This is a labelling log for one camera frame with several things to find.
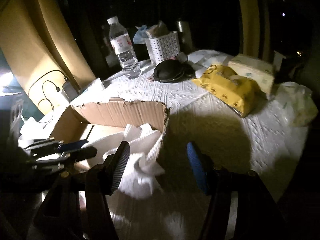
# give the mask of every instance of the yellow curtain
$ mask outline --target yellow curtain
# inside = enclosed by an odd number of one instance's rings
[[[43,74],[61,70],[76,89],[95,79],[55,0],[8,0],[0,8],[0,47],[12,73],[26,93]],[[37,106],[46,97],[54,107],[60,97],[64,76],[55,71],[45,75],[30,89],[29,97]],[[44,113],[51,110],[46,100],[39,104]]]

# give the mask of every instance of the white bottle cap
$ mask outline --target white bottle cap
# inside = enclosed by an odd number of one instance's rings
[[[117,23],[117,22],[119,22],[117,16],[114,16],[114,17],[108,19],[109,24],[113,24],[113,23]]]

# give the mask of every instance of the yellow package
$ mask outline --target yellow package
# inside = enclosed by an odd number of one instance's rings
[[[241,117],[246,117],[255,106],[258,84],[255,80],[238,76],[229,67],[211,65],[201,78],[192,81],[234,108]]]

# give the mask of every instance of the textured tablecloth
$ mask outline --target textured tablecloth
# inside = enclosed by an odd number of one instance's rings
[[[222,63],[222,54],[215,53],[217,63]],[[146,200],[135,200],[119,191],[108,197],[119,238],[197,239],[210,198],[196,186],[186,154],[189,141],[195,141],[203,153],[230,171],[255,170],[277,201],[292,178],[308,128],[282,126],[274,101],[261,100],[248,117],[240,118],[191,81],[150,82],[147,78],[152,73],[150,70],[134,80],[121,76],[102,92],[79,99],[81,103],[108,101],[110,97],[157,100],[171,109],[158,159],[166,171],[158,180],[164,193],[155,192]]]

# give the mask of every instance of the plastic water bottle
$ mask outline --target plastic water bottle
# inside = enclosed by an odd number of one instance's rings
[[[124,75],[129,79],[140,76],[140,65],[126,28],[119,23],[117,16],[108,19],[108,24],[110,25],[109,39]]]

